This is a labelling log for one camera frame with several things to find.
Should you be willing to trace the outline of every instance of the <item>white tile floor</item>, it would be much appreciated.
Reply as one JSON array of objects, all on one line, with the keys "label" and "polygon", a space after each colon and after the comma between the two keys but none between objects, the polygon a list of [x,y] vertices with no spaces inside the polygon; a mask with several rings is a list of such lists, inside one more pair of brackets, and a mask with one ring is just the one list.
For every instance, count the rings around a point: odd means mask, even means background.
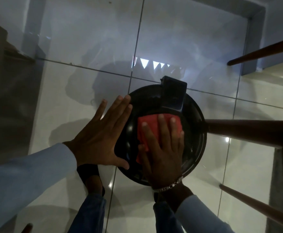
[{"label": "white tile floor", "polygon": [[[226,62],[242,55],[246,27],[244,18],[191,0],[47,0],[39,46],[54,62],[45,61],[30,152],[72,139],[102,98],[112,101],[164,75],[188,83],[205,118],[283,119],[283,84],[273,81],[261,92],[242,77],[237,94],[240,65]],[[200,164],[184,183],[236,233],[248,226],[263,232],[263,215],[212,183],[224,181],[268,203],[273,152],[209,134]],[[114,167],[101,166],[100,174],[108,203],[104,232],[155,232],[151,189]],[[15,232],[28,222],[34,233],[66,232],[84,198],[72,173],[20,212]]]}]

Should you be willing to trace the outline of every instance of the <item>chain bracelet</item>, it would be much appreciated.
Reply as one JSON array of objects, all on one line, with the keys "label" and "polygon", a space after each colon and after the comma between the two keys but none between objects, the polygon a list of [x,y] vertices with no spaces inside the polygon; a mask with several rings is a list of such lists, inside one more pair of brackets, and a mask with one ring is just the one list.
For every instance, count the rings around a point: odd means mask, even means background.
[{"label": "chain bracelet", "polygon": [[177,181],[175,181],[173,184],[170,184],[170,185],[167,186],[167,187],[163,187],[163,188],[159,188],[159,189],[153,189],[153,191],[154,191],[154,192],[158,192],[158,193],[167,191],[167,190],[173,188],[175,185],[179,184],[179,183],[182,181],[182,179],[183,179],[183,176],[179,177],[179,178],[177,179]]}]

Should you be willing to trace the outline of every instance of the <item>blue jeans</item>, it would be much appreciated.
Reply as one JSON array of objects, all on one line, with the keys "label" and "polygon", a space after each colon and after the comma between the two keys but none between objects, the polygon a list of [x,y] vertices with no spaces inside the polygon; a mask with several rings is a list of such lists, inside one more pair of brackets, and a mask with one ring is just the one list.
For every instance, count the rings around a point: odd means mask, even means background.
[{"label": "blue jeans", "polygon": [[[89,194],[81,205],[68,233],[102,233],[106,200],[99,194]],[[181,224],[166,202],[153,205],[157,233],[183,233]]]}]

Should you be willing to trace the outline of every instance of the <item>light blue sleeve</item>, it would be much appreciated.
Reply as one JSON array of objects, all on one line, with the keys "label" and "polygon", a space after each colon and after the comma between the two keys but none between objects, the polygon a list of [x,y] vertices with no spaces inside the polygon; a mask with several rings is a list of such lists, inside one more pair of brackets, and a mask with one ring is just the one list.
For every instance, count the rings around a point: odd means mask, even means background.
[{"label": "light blue sleeve", "polygon": [[187,233],[234,233],[196,195],[186,198],[175,215]]},{"label": "light blue sleeve", "polygon": [[76,168],[73,153],[62,143],[0,165],[0,227]]}]

